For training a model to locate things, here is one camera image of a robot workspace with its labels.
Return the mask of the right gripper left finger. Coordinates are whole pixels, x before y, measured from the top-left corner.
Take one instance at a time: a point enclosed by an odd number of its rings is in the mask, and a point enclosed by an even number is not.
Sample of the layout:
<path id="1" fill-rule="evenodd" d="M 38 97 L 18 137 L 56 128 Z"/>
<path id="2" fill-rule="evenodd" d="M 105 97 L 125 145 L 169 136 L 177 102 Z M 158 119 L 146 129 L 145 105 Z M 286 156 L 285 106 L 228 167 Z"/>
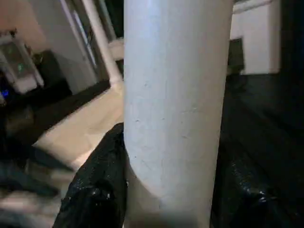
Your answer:
<path id="1" fill-rule="evenodd" d="M 124 125 L 102 138 L 69 184 L 55 228 L 121 228 L 127 198 Z"/>

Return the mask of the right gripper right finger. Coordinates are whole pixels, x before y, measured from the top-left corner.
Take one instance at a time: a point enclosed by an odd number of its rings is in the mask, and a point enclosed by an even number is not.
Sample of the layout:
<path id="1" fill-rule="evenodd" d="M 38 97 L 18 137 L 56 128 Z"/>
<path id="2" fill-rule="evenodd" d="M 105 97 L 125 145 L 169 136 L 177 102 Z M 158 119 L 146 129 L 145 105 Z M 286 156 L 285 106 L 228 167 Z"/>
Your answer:
<path id="1" fill-rule="evenodd" d="M 304 214 L 278 191 L 242 147 L 220 143 L 211 222 L 213 228 L 302 228 Z"/>

